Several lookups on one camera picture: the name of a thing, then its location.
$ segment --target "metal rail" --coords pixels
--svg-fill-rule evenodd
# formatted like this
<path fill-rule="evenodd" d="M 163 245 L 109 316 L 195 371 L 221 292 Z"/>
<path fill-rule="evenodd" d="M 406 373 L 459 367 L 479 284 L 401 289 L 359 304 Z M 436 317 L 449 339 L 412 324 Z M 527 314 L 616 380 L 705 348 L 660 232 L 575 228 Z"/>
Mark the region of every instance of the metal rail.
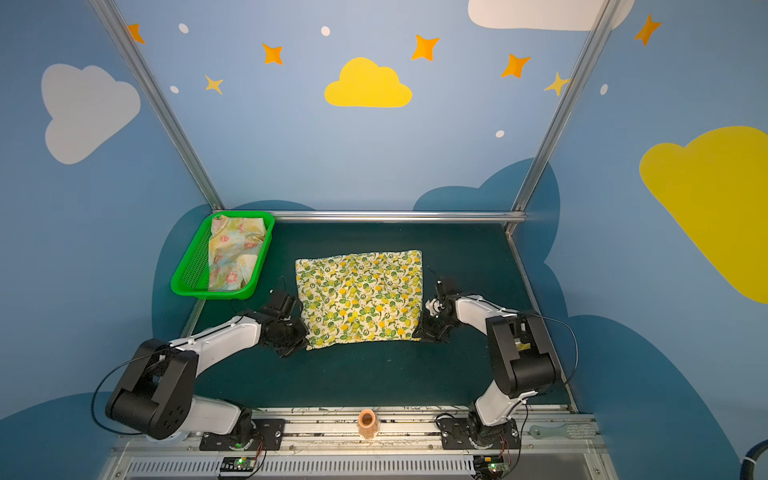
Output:
<path fill-rule="evenodd" d="M 419 211 L 348 211 L 348 210 L 274 210 L 280 222 L 327 223 L 519 223 L 523 212 L 419 212 Z"/>

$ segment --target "orange cup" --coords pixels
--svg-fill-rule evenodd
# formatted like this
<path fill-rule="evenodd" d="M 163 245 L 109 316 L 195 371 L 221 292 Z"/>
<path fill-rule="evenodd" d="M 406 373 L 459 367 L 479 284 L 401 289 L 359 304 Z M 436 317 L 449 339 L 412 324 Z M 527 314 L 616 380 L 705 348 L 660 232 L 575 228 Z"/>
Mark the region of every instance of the orange cup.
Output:
<path fill-rule="evenodd" d="M 366 440 L 373 440 L 379 433 L 379 419 L 371 409 L 365 409 L 357 417 L 357 430 Z"/>

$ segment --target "metal vent grille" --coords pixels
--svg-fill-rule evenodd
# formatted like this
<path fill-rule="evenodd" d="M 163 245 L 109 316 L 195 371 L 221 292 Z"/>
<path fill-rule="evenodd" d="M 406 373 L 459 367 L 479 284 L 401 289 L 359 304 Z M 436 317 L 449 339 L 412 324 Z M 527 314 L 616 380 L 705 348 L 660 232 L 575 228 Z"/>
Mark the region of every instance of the metal vent grille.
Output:
<path fill-rule="evenodd" d="M 221 460 L 201 457 L 133 457 L 125 478 L 217 478 Z M 397 478 L 474 475 L 470 455 L 308 455 L 267 456 L 252 478 L 390 476 Z M 247 477 L 249 473 L 223 473 Z"/>
<path fill-rule="evenodd" d="M 221 467 L 217 458 L 133 457 L 127 478 L 212 478 Z"/>
<path fill-rule="evenodd" d="M 474 474 L 471 457 L 457 455 L 267 457 L 259 475 L 466 475 Z"/>

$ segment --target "floral cloth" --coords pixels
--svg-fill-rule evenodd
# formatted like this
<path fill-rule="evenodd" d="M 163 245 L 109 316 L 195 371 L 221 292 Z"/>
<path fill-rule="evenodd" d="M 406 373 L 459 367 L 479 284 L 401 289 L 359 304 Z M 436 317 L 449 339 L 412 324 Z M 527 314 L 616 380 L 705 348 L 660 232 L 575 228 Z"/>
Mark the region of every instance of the floral cloth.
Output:
<path fill-rule="evenodd" d="M 306 349 L 412 338 L 422 313 L 422 253 L 354 253 L 296 261 Z"/>
<path fill-rule="evenodd" d="M 208 241 L 208 291 L 230 292 L 246 286 L 265 236 L 262 218 L 214 217 Z"/>

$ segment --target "black mounting plate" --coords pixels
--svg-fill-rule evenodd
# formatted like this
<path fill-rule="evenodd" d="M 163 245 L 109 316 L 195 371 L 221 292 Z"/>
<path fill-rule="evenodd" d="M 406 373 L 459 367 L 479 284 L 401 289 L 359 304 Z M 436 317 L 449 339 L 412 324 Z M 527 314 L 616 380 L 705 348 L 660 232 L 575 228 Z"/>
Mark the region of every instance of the black mounting plate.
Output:
<path fill-rule="evenodd" d="M 454 419 L 452 417 L 441 417 L 436 420 L 440 428 L 440 439 L 442 440 L 443 450 L 476 450 L 480 449 L 469 439 L 468 419 Z M 520 449 L 520 433 L 514 419 L 510 419 L 506 424 L 500 436 L 493 440 L 493 444 L 488 450 L 501 450 L 503 436 L 509 444 L 510 450 Z"/>
<path fill-rule="evenodd" d="M 255 452 L 259 449 L 262 436 L 264 437 L 264 448 L 266 450 L 280 450 L 280 443 L 283 442 L 283 428 L 286 421 L 283 419 L 254 419 L 253 441 L 246 448 L 237 448 L 237 439 L 227 435 L 217 435 L 215 433 L 203 434 L 200 440 L 200 450 L 202 452 Z"/>

